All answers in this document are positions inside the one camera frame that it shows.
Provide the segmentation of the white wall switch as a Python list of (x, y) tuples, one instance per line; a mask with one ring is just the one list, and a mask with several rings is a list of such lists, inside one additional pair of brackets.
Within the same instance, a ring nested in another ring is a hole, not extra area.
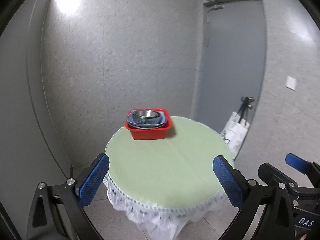
[(296, 90), (297, 80), (293, 77), (288, 76), (286, 80), (286, 88), (290, 90)]

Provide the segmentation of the steel bowl right edge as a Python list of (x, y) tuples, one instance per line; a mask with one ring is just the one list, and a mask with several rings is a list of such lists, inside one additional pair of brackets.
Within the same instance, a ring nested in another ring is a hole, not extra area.
[(161, 113), (151, 109), (134, 110), (132, 112), (132, 121), (135, 124), (155, 125), (160, 122), (161, 118)]

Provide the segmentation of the green round table mat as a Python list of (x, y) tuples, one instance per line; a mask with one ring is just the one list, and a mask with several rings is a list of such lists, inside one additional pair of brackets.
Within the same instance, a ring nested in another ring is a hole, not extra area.
[(107, 143), (107, 179), (125, 198), (148, 208), (188, 209), (209, 202), (223, 189), (213, 160), (233, 154), (219, 133), (187, 118), (171, 117), (172, 127), (159, 140), (135, 140), (126, 128)]

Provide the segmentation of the blue plastic plate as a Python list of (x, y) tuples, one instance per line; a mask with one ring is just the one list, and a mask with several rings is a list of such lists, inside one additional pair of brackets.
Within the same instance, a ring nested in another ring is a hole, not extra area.
[(152, 109), (132, 110), (126, 120), (132, 127), (141, 129), (158, 128), (167, 122), (163, 111)]

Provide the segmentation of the red plastic basin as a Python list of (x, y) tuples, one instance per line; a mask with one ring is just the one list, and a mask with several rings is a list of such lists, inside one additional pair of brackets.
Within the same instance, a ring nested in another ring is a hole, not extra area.
[(134, 121), (134, 111), (144, 111), (149, 109), (133, 109), (129, 111), (125, 121), (125, 128), (130, 131), (134, 140), (159, 140), (165, 139), (168, 130), (172, 128), (172, 120), (166, 109), (151, 108), (150, 110), (159, 113), (159, 117), (153, 124), (138, 123)]

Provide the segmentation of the grey door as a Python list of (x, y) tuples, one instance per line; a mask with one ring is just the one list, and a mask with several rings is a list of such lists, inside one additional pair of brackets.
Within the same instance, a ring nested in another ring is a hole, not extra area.
[(255, 97), (245, 115), (252, 122), (263, 86), (266, 45), (263, 0), (204, 3), (196, 121), (220, 133), (247, 96)]

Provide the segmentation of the white tote bag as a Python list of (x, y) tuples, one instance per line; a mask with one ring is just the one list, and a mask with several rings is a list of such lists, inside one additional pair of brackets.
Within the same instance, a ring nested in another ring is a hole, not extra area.
[(233, 112), (220, 134), (232, 153), (232, 160), (237, 158), (250, 127), (246, 119), (240, 118), (239, 114)]

